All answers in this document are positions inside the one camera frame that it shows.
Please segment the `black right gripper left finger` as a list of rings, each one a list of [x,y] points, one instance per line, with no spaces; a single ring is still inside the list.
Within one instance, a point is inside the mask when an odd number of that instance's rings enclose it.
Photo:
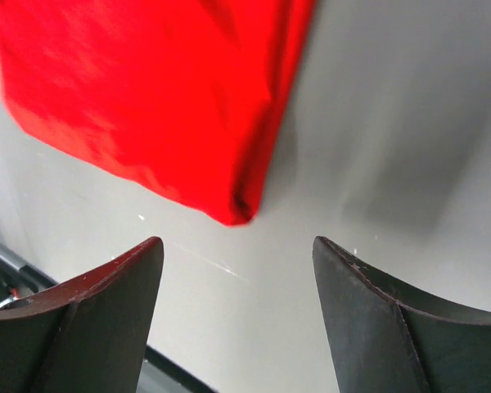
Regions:
[[[0,392],[134,392],[164,263],[150,237],[0,309]]]

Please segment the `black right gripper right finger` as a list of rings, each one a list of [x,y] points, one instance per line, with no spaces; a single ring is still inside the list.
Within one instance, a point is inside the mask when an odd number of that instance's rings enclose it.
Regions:
[[[491,392],[491,312],[401,281],[326,237],[313,269],[341,392]]]

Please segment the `red t shirt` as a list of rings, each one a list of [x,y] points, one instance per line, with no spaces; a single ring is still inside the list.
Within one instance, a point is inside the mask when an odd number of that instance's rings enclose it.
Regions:
[[[221,224],[257,214],[312,1],[0,1],[28,135]]]

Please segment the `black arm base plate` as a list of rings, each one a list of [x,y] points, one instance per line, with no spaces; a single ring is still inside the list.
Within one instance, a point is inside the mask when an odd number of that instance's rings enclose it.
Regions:
[[[53,278],[0,242],[0,276],[5,283],[29,294],[57,284]],[[213,389],[184,368],[148,346],[137,384],[138,392],[212,392]]]

